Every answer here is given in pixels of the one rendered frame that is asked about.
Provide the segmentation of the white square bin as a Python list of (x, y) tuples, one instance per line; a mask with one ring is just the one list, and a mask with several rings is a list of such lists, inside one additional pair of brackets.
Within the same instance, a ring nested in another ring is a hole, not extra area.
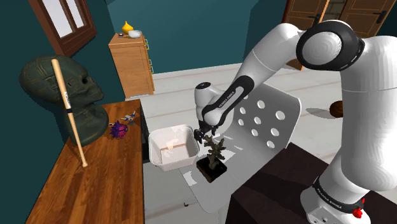
[(200, 151), (186, 124), (154, 130), (148, 143), (150, 162), (164, 172), (192, 165)]

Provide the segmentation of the potted bonsai plant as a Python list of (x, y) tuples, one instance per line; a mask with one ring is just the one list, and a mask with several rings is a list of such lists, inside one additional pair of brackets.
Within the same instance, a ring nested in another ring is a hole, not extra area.
[(211, 149), (208, 150), (205, 158), (197, 161), (196, 165), (205, 179), (209, 183), (212, 183), (227, 171), (227, 166), (222, 162), (225, 157), (221, 154), (221, 152), (226, 148), (223, 146), (223, 138), (220, 142), (215, 143), (212, 137), (205, 135), (204, 140), (204, 146), (209, 146)]

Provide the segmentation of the white perforated chair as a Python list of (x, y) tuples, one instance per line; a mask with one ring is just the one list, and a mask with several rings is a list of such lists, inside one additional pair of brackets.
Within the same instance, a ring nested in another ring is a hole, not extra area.
[(201, 208), (218, 212), (231, 194), (289, 144), (301, 112), (299, 98), (262, 84), (232, 111), (227, 129), (213, 137), (223, 142), (227, 170), (208, 182), (195, 164), (180, 168)]

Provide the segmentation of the small toy airplane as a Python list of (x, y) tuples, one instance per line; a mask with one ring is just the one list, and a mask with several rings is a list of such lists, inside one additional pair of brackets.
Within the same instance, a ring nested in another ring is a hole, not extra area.
[(136, 112), (134, 111), (130, 115), (125, 115), (124, 117), (121, 117), (121, 120), (126, 121), (128, 125), (132, 125), (134, 123), (135, 116), (136, 116)]

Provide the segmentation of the purple spiky toy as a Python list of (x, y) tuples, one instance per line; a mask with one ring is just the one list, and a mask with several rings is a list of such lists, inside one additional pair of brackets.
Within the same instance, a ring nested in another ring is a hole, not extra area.
[(110, 135), (113, 138), (123, 139), (128, 131), (128, 127), (125, 124), (120, 123), (118, 120), (115, 123), (110, 123)]

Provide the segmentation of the wooden chest of drawers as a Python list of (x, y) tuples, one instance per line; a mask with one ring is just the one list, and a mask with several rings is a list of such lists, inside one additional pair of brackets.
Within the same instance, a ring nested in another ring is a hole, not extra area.
[(131, 38), (114, 34), (108, 47), (126, 99), (138, 95), (153, 95), (153, 65), (148, 57), (149, 44), (142, 35)]

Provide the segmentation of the dark robot stand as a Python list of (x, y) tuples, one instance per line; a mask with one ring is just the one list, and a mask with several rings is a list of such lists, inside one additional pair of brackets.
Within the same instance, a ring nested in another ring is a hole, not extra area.
[(311, 224), (304, 205), (323, 204), (315, 179), (334, 199), (363, 203), (361, 218), (347, 215), (353, 223), (397, 224), (397, 204), (347, 179), (339, 155), (326, 164), (293, 143), (232, 194), (225, 224)]

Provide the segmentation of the wooden desk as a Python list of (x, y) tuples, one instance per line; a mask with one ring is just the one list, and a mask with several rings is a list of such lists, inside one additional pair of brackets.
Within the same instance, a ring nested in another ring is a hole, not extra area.
[(84, 146), (87, 167), (68, 140), (25, 224), (144, 224), (141, 102), (105, 104), (109, 120), (135, 113), (122, 139), (109, 132)]

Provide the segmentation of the dark green head sculpture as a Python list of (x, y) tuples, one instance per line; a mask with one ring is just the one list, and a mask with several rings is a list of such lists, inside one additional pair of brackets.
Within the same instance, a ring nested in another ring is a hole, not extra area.
[(85, 67), (63, 55), (42, 55), (22, 68), (20, 85), (28, 94), (61, 107), (67, 133), (71, 141), (76, 143), (53, 70), (53, 59), (59, 62), (80, 143), (86, 146), (105, 133), (109, 118), (106, 110), (95, 103), (102, 100), (104, 94), (100, 86), (89, 77)]

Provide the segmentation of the brown round ball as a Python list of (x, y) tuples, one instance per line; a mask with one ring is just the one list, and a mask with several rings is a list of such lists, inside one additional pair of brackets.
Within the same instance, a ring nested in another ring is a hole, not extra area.
[(342, 118), (343, 113), (343, 103), (342, 101), (335, 101), (330, 105), (329, 108), (330, 115), (335, 118)]

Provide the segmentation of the wooden baseball bat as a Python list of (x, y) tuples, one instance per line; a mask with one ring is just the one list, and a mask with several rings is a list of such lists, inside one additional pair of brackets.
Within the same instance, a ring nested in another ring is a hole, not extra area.
[(84, 152), (83, 152), (82, 147), (81, 147), (80, 138), (79, 138), (78, 131), (77, 131), (77, 128), (76, 128), (76, 124), (75, 124), (75, 120), (74, 120), (74, 116), (73, 116), (71, 103), (69, 101), (69, 96), (68, 96), (68, 93), (67, 93), (67, 90), (66, 90), (66, 86), (65, 86), (65, 83), (64, 83), (64, 79), (63, 79), (63, 75), (62, 75), (62, 71), (61, 71), (61, 68), (60, 68), (59, 61), (57, 59), (52, 59), (51, 63), (52, 63), (52, 67), (53, 67), (53, 70), (54, 70), (54, 73), (55, 73), (55, 77), (56, 77), (56, 80), (57, 80), (57, 83), (58, 83), (58, 86), (59, 86), (59, 89), (60, 89), (62, 100), (64, 102), (66, 113), (68, 115), (68, 118), (69, 118), (69, 121), (70, 121), (70, 124), (71, 124), (71, 128), (73, 130), (73, 134), (74, 134), (74, 137), (75, 137), (75, 140), (76, 140), (76, 144), (78, 146), (82, 167), (86, 167), (88, 164), (87, 164)]

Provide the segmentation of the brown framed window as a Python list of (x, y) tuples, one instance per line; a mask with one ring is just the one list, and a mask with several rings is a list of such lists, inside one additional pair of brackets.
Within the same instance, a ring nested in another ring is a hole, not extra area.
[(87, 0), (28, 0), (58, 55), (75, 54), (97, 34)]

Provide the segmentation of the brown wooden door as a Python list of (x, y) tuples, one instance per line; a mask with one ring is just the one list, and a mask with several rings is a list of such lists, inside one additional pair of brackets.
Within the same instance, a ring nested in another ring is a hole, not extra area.
[[(298, 58), (288, 65), (301, 70), (342, 71), (363, 55), (365, 38), (375, 36), (397, 0), (286, 0), (283, 23), (308, 30), (298, 45)], [(315, 65), (303, 54), (311, 36), (329, 32), (340, 40), (330, 60)]]

